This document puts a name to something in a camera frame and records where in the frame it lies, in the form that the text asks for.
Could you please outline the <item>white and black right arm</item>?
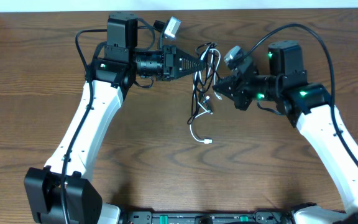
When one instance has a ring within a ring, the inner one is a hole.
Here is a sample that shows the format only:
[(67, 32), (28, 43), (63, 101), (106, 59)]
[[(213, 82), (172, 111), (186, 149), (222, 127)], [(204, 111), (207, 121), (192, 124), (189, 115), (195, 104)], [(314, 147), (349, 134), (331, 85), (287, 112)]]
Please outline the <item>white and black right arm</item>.
[(345, 127), (339, 110), (330, 106), (333, 96), (322, 84), (308, 83), (302, 49), (295, 40), (275, 42), (268, 47), (270, 73), (261, 75), (239, 46), (224, 57), (231, 70), (213, 86), (239, 110), (252, 101), (273, 101), (276, 114), (311, 144), (340, 194), (344, 212), (325, 210), (306, 203), (282, 214), (279, 223), (358, 223), (358, 145)]

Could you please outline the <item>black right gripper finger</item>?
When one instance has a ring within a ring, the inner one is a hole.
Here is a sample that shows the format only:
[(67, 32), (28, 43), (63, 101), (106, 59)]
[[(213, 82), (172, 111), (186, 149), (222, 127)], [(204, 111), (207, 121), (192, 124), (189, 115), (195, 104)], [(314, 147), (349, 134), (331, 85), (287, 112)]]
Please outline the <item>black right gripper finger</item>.
[(228, 76), (224, 77), (216, 82), (213, 85), (214, 91), (229, 91), (233, 88), (236, 88), (236, 77), (235, 76)]
[(231, 101), (234, 101), (235, 93), (233, 91), (218, 89), (218, 90), (216, 90), (216, 92), (218, 92), (222, 96), (225, 96), (226, 98), (230, 99)]

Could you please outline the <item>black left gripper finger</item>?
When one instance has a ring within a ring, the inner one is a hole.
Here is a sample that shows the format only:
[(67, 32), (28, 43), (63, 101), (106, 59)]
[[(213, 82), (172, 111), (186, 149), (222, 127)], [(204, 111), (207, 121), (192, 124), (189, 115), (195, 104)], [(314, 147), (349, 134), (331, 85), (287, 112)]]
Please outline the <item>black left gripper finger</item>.
[(205, 66), (205, 62), (198, 57), (192, 56), (180, 48), (176, 48), (177, 66)]
[(191, 68), (183, 68), (181, 65), (175, 66), (174, 68), (174, 79), (177, 80), (187, 75), (191, 75), (195, 72), (202, 71), (206, 68), (205, 63), (193, 65)]

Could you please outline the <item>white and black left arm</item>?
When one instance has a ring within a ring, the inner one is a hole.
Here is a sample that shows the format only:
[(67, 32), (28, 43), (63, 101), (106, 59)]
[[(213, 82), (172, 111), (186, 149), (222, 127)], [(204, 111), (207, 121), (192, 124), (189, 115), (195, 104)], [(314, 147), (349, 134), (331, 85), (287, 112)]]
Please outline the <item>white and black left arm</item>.
[(164, 39), (180, 20), (148, 24), (130, 12), (112, 12), (90, 62), (78, 109), (55, 152), (41, 169), (30, 168), (24, 187), (36, 223), (121, 223), (121, 209), (102, 200), (92, 185), (106, 131), (137, 77), (172, 81), (204, 63)]

